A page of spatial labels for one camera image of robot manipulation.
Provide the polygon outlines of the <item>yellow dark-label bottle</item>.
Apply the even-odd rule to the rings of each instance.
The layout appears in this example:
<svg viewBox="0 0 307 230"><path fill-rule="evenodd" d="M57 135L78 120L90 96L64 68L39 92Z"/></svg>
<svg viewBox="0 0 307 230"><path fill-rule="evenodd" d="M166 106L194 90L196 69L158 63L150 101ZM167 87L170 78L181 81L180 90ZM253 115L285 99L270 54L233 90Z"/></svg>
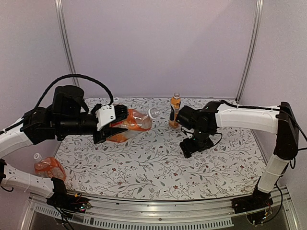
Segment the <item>yellow dark-label bottle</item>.
<svg viewBox="0 0 307 230"><path fill-rule="evenodd" d="M170 99L171 112L168 123L171 128L177 128L179 126L178 122L176 121L176 117L179 113L180 105L181 105L180 93L176 92Z"/></svg>

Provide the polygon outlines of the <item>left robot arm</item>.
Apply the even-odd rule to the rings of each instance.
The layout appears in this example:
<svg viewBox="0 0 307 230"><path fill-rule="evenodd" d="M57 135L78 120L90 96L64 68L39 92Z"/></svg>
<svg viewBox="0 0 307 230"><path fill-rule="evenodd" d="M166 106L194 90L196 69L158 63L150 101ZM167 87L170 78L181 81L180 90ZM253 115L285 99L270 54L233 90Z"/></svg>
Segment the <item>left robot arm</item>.
<svg viewBox="0 0 307 230"><path fill-rule="evenodd" d="M53 199L61 208L71 204L71 195L61 179L42 178L13 168L3 159L16 150L37 145L46 140L64 140L67 136L91 135L95 144L124 132L113 128L112 123L126 119L128 108L124 105L97 104L89 110L84 91L72 85L55 88L53 102L48 108L34 108L19 118L11 127L0 133L0 185L22 188L25 191Z"/></svg>

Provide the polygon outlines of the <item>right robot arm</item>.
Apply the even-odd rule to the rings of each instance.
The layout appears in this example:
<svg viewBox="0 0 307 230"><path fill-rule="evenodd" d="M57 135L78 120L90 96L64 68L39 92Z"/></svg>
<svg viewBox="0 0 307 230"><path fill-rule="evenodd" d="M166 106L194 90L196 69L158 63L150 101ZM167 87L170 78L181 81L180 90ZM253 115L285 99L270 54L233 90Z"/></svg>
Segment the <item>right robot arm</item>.
<svg viewBox="0 0 307 230"><path fill-rule="evenodd" d="M253 193L232 200L235 213L249 212L272 205L271 191L285 173L289 162L297 156L299 125L289 103L278 106L258 107L233 105L224 100L208 102L202 109L184 106L176 121L184 128L193 130L192 137L180 142L185 158L195 152L213 147L209 138L218 128L237 127L268 132L276 135L276 145L264 173L260 176Z"/></svg>

